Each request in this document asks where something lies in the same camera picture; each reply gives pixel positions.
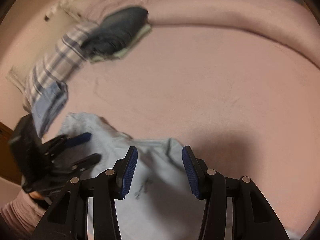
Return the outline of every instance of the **hand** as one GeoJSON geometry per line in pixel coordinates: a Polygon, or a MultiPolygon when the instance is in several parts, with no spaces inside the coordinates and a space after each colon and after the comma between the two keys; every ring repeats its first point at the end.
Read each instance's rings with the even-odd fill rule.
{"type": "Polygon", "coordinates": [[[40,193],[39,193],[39,192],[36,192],[36,191],[30,192],[30,193],[29,193],[29,196],[30,196],[31,198],[33,198],[33,199],[44,200],[44,197],[42,197],[42,196],[40,195],[40,193]]]}

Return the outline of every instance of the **pink blanket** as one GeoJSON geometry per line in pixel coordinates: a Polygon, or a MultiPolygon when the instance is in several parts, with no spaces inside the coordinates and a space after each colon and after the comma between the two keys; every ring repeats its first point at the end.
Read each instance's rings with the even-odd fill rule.
{"type": "Polygon", "coordinates": [[[313,16],[290,0],[90,0],[81,14],[129,4],[148,8],[152,32],[124,59],[84,66],[47,139],[81,111],[135,138],[177,138],[225,176],[250,176],[303,234],[320,209],[313,16]]]}
{"type": "Polygon", "coordinates": [[[320,27],[292,0],[81,0],[73,10],[101,22],[121,7],[144,6],[152,25],[197,24],[258,33],[301,53],[320,67],[320,27]]]}

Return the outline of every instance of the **wooden furniture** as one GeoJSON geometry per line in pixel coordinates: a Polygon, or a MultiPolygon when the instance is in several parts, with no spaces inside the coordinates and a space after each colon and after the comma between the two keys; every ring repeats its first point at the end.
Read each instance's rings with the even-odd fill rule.
{"type": "Polygon", "coordinates": [[[21,184],[21,172],[10,152],[8,140],[12,130],[0,122],[0,177],[21,184]]]}

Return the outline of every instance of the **person's arm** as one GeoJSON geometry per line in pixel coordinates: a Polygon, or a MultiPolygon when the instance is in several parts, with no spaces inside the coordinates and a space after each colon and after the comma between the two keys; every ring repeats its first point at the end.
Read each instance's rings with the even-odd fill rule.
{"type": "Polygon", "coordinates": [[[16,239],[27,240],[45,213],[34,199],[41,199],[38,193],[20,191],[15,200],[0,208],[0,222],[5,222],[16,239]]]}

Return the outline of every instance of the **metal screw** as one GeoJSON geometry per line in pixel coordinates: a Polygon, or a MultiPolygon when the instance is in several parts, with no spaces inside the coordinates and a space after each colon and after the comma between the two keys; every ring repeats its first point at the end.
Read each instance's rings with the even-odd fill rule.
{"type": "Polygon", "coordinates": [[[113,175],[113,174],[115,174],[115,171],[113,169],[106,170],[106,175],[110,176],[110,175],[113,175]]]}
{"type": "Polygon", "coordinates": [[[78,178],[78,177],[73,177],[73,178],[70,180],[70,182],[71,182],[72,184],[76,184],[78,181],[79,181],[79,178],[78,178]]]}
{"type": "Polygon", "coordinates": [[[242,180],[245,182],[245,183],[249,183],[251,181],[251,179],[247,176],[244,176],[242,177],[242,180]]]}
{"type": "Polygon", "coordinates": [[[208,170],[207,170],[207,174],[209,174],[209,175],[214,175],[214,174],[216,174],[216,171],[213,170],[213,169],[208,169],[208,170]]]}

